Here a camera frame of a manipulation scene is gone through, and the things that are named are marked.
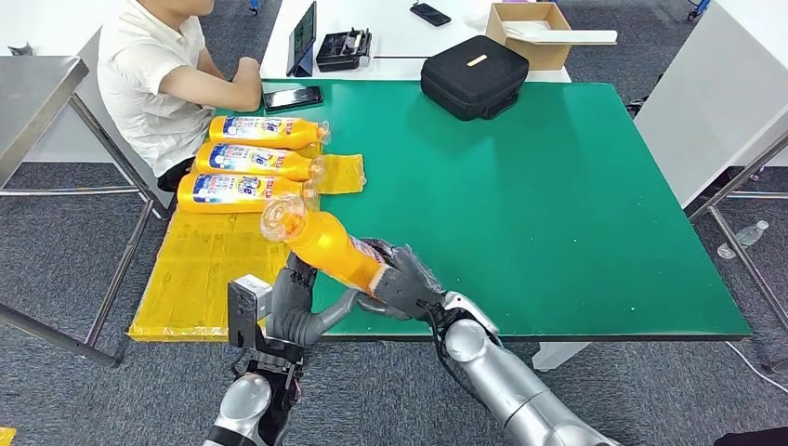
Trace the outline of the person's right hand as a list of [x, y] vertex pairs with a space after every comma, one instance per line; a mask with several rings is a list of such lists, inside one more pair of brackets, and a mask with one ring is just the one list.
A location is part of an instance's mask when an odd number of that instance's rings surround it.
[[259, 83], [259, 67], [260, 65], [256, 59], [250, 57], [240, 58], [232, 82], [235, 84]]

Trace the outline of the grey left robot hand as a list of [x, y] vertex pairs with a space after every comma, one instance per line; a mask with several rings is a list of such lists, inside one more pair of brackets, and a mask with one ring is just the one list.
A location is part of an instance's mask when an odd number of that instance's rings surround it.
[[272, 285], [266, 335], [299, 347], [310, 346], [351, 312], [358, 298], [355, 289], [347, 289], [321, 312], [312, 311], [317, 272], [295, 253], [289, 254]]

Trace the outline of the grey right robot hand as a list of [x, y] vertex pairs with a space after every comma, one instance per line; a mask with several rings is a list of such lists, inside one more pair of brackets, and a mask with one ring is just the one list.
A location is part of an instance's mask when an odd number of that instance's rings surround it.
[[443, 302], [446, 294], [432, 271], [407, 244], [393, 245], [375, 238], [362, 238], [361, 241], [383, 257], [387, 268], [373, 280], [372, 295], [355, 292], [357, 306], [399, 321], [427, 321], [427, 311], [417, 303], [437, 305]]

